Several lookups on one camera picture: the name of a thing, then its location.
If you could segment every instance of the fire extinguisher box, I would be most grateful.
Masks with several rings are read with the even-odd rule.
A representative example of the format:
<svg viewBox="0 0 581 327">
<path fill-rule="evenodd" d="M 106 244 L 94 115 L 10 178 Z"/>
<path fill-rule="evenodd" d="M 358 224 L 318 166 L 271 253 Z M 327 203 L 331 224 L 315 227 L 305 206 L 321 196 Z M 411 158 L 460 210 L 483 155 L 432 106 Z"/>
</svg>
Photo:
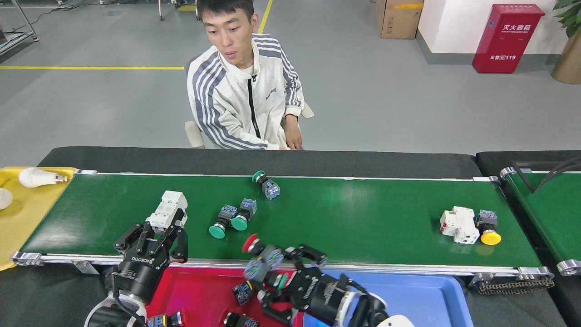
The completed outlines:
<svg viewBox="0 0 581 327">
<path fill-rule="evenodd" d="M 472 66 L 479 73 L 514 73 L 545 13 L 536 5 L 492 5 Z"/>
</svg>

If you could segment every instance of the striped jacket sleeve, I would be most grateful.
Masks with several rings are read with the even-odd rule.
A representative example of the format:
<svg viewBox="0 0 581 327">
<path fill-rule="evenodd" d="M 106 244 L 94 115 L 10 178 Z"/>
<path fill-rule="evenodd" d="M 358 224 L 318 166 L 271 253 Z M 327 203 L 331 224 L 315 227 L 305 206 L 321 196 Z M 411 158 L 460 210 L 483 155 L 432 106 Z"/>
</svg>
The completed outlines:
<svg viewBox="0 0 581 327">
<path fill-rule="evenodd" d="M 216 145 L 226 149 L 268 149 L 279 146 L 246 132 L 232 114 L 230 104 L 216 96 L 216 86 L 224 78 L 225 70 L 217 56 L 211 56 L 201 65 L 191 63 L 188 69 L 188 97 L 196 123 Z"/>
<path fill-rule="evenodd" d="M 304 108 L 303 87 L 299 80 L 299 74 L 292 66 L 277 39 L 268 34 L 257 34 L 254 41 L 260 50 L 276 53 L 277 57 L 281 59 L 282 72 L 285 79 L 285 114 L 292 113 L 299 116 Z"/>
</svg>

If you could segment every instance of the gray floor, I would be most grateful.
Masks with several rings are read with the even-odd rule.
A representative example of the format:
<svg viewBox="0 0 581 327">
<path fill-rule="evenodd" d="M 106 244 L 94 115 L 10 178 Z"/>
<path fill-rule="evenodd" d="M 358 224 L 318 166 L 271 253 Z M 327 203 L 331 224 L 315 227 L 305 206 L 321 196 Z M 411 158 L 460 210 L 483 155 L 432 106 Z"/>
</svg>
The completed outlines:
<svg viewBox="0 0 581 327">
<path fill-rule="evenodd" d="M 260 16 L 267 2 L 255 0 Z M 22 25 L 9 4 L 4 30 Z M 54 7 L 23 6 L 32 21 Z M 0 65 L 183 66 L 210 44 L 193 12 L 163 10 L 163 22 L 142 0 L 44 15 L 40 42 Z M 379 38 L 366 0 L 274 0 L 264 32 L 285 47 L 315 112 L 301 120 L 308 150 L 581 148 L 581 86 L 552 79 L 550 66 L 429 65 L 416 40 Z M 0 167 L 35 165 L 68 145 L 189 147 L 191 119 L 180 70 L 0 69 Z"/>
</svg>

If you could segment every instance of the green conveyor belt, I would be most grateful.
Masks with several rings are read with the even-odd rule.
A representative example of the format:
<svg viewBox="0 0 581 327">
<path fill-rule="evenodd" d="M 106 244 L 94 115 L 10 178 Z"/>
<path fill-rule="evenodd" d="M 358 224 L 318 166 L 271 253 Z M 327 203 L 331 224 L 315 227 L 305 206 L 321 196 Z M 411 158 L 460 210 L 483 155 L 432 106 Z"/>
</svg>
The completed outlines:
<svg viewBox="0 0 581 327">
<path fill-rule="evenodd" d="M 536 187 L 545 173 L 525 173 L 525 177 Z M 581 174 L 560 174 L 534 194 L 519 175 L 505 178 L 557 262 L 581 260 Z"/>
<path fill-rule="evenodd" d="M 165 190 L 188 200 L 189 257 L 248 260 L 243 242 L 258 233 L 281 247 L 308 244 L 330 262 L 470 266 L 540 266 L 500 189 L 490 182 L 457 180 L 344 180 L 273 178 L 281 195 L 269 201 L 250 177 L 77 175 L 21 251 L 115 255 L 113 242 L 144 222 Z M 208 228 L 224 204 L 255 198 L 247 230 L 224 239 Z M 443 236 L 439 219 L 458 205 L 496 211 L 496 246 L 458 244 Z"/>
</svg>

